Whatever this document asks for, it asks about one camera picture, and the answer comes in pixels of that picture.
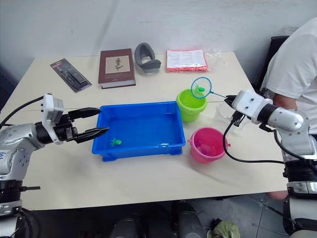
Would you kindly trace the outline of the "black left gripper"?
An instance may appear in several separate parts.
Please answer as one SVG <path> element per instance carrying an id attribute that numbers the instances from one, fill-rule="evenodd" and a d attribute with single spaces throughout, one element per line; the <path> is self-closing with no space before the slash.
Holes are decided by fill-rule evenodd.
<path id="1" fill-rule="evenodd" d="M 69 111 L 63 114 L 58 123 L 53 127 L 58 139 L 60 141 L 76 141 L 78 144 L 93 140 L 105 134 L 109 128 L 93 128 L 78 134 L 77 128 L 72 125 L 75 119 L 83 119 L 98 115 L 101 112 L 98 108 L 82 108 L 78 110 Z"/>

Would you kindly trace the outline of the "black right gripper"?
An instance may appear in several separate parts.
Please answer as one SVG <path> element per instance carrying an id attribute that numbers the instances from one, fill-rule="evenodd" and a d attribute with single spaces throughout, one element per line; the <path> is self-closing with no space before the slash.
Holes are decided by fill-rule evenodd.
<path id="1" fill-rule="evenodd" d="M 235 98 L 236 98 L 236 95 L 227 95 L 226 99 L 224 99 L 224 102 L 228 106 L 232 107 L 232 103 Z M 244 118 L 245 118 L 244 114 L 242 114 L 239 111 L 235 111 L 231 117 L 231 122 L 233 123 L 234 126 L 239 127 Z"/>

